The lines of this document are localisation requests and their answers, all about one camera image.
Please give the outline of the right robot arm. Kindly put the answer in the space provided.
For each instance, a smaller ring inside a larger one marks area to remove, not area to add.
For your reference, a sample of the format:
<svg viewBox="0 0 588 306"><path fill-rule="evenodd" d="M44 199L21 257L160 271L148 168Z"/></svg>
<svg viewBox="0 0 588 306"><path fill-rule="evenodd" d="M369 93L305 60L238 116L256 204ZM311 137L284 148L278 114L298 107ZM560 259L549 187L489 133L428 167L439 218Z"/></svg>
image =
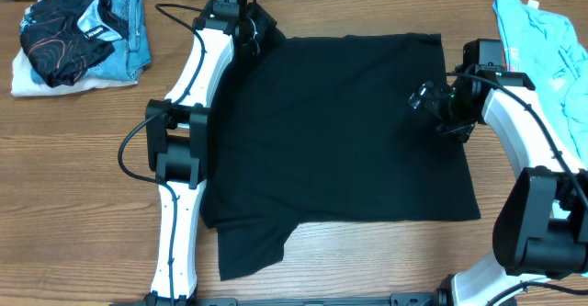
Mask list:
<svg viewBox="0 0 588 306"><path fill-rule="evenodd" d="M410 106L430 112L439 134L461 142L478 124L492 128L516 181L494 223L492 250L445 278L428 304L514 305L531 287L586 295L558 283L587 271L586 166L548 124L527 74L503 66L499 40L465 44L451 76L452 85L423 82Z"/></svg>

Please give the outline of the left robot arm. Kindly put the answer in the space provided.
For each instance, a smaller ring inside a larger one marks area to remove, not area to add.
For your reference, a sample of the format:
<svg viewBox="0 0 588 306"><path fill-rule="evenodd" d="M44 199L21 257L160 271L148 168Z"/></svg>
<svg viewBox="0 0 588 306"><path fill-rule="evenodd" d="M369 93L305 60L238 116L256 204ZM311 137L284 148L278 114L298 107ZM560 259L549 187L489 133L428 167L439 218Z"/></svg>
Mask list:
<svg viewBox="0 0 588 306"><path fill-rule="evenodd" d="M257 55L275 20L256 0L210 0L189 25L193 45L163 100L145 110L148 162L161 200L158 260L145 305L188 305L198 285L198 215L207 179L208 116L239 53Z"/></svg>

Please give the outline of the black t-shirt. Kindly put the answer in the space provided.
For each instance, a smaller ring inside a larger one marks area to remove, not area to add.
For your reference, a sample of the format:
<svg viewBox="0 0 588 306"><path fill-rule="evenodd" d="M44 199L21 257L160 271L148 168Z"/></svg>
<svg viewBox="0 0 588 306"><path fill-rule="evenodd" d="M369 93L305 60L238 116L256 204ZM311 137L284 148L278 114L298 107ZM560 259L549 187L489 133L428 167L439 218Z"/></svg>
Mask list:
<svg viewBox="0 0 588 306"><path fill-rule="evenodd" d="M446 80L437 34L275 37L224 72L200 214L220 278L280 262L302 223L473 221L463 145L409 106Z"/></svg>

